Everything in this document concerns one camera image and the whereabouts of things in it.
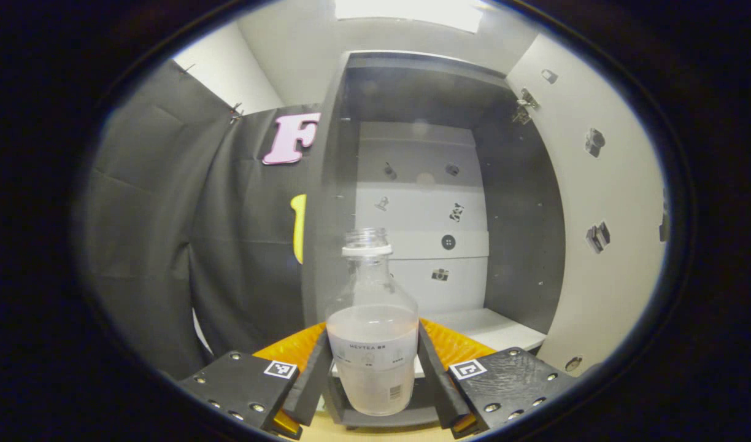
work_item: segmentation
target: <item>bottle label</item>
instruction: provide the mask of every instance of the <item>bottle label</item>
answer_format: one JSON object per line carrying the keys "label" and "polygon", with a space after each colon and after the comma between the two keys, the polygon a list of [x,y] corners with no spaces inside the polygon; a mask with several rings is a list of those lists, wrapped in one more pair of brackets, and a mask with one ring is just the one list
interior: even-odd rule
{"label": "bottle label", "polygon": [[414,363],[417,355],[417,329],[389,341],[361,342],[329,332],[334,361],[370,370],[389,370]]}

